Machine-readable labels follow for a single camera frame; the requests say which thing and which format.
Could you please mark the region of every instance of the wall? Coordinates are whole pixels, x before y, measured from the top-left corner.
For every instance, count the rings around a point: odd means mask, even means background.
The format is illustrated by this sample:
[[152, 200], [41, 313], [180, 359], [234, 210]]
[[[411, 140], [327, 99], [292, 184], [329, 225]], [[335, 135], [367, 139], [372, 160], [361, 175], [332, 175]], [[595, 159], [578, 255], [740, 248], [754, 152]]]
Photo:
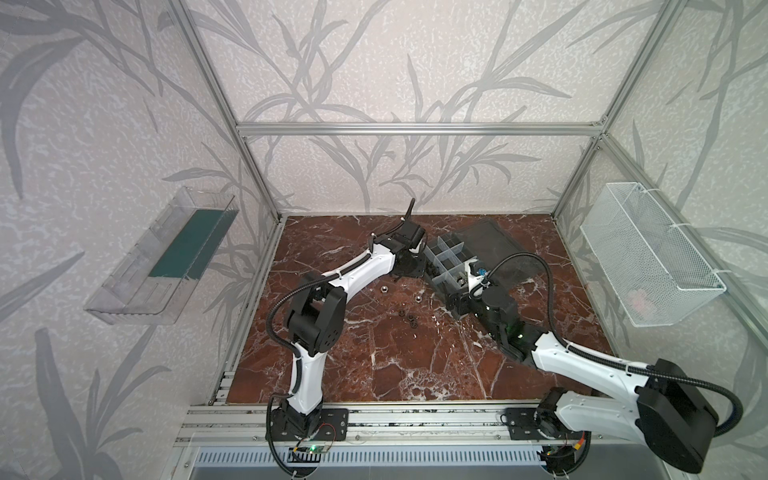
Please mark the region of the wall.
[[[187, 3], [239, 122], [592, 122], [662, 1]], [[550, 211], [587, 143], [479, 140], [250, 139], [297, 213]]]
[[[2, 478], [159, 476], [187, 407], [207, 401], [270, 233], [164, 7], [0, 4]], [[231, 192], [240, 213], [179, 320], [87, 314], [182, 185]]]
[[[689, 1], [611, 134], [766, 305], [768, 2]], [[722, 299], [674, 326], [636, 328], [579, 227], [609, 181], [627, 181], [606, 154], [558, 219], [606, 334], [622, 356], [670, 359], [719, 383], [746, 415], [713, 440], [700, 477], [749, 480], [768, 468], [766, 351]], [[721, 417], [727, 403], [708, 393]]]

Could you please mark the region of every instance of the robotic arm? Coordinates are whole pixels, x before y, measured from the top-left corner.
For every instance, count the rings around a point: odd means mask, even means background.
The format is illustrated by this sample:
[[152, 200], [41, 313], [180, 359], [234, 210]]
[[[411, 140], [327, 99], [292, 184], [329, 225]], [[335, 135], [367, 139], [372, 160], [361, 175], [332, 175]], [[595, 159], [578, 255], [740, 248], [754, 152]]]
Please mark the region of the robotic arm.
[[[293, 352], [290, 393], [271, 397], [267, 408], [271, 417], [267, 419], [270, 447], [278, 465], [289, 475], [292, 472], [282, 465], [272, 446], [270, 426], [277, 425], [296, 439], [309, 438], [318, 431], [323, 368], [328, 350], [343, 331], [347, 300], [381, 275], [421, 277], [424, 273], [425, 231], [410, 220], [414, 201], [398, 225], [380, 235], [372, 234], [365, 252], [336, 270], [305, 275], [302, 284], [282, 298], [267, 317], [270, 337]], [[493, 280], [494, 272], [503, 263], [522, 256], [538, 260], [547, 273], [549, 331], [521, 321], [515, 300]], [[537, 427], [544, 434], [558, 437], [599, 431], [647, 445], [672, 466], [698, 473], [712, 438], [739, 422], [743, 407], [733, 393], [686, 377], [672, 362], [660, 359], [654, 366], [629, 362], [563, 339], [554, 324], [549, 265], [533, 253], [513, 254], [490, 272], [481, 261], [468, 260], [465, 270], [468, 282], [462, 301], [506, 356], [567, 376], [606, 395], [583, 396], [553, 388], [536, 409]], [[290, 341], [286, 341], [273, 331], [272, 321], [290, 298], [293, 301], [286, 316]], [[718, 392], [733, 404], [730, 417], [722, 425], [717, 425], [718, 415], [697, 387]], [[281, 402], [272, 412], [275, 398]]]

